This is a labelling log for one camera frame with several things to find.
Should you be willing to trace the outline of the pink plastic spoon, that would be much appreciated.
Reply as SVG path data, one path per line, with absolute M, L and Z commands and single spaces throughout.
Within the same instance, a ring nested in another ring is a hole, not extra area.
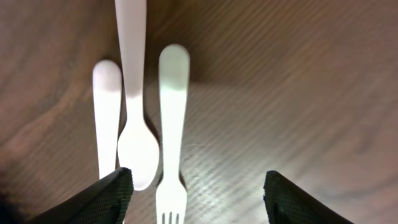
M 127 115 L 118 141 L 119 163 L 131 170 L 134 189 L 143 191 L 159 164 L 159 144 L 144 119 L 147 1 L 116 0 L 115 8 Z

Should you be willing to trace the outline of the pale pink plastic fork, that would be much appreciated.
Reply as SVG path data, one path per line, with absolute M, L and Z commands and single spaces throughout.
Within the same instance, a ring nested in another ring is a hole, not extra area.
M 122 100 L 122 74 L 111 60 L 100 60 L 93 68 L 93 104 L 99 178 L 116 169 L 116 154 Z

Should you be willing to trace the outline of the white plastic fork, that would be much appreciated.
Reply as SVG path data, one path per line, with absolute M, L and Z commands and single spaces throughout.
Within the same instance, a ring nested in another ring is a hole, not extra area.
M 157 223 L 183 223 L 187 191 L 180 180 L 180 153 L 190 76 L 186 48 L 170 44 L 159 57 L 163 177 L 155 195 Z

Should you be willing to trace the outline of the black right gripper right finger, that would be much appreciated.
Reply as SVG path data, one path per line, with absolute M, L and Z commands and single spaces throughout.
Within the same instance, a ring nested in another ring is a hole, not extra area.
M 270 224 L 352 224 L 276 170 L 266 173 L 263 199 Z

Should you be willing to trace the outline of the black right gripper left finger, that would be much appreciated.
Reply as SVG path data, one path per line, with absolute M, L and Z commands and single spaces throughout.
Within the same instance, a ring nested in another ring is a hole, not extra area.
M 29 223 L 123 224 L 133 191 L 131 170 L 121 167 Z

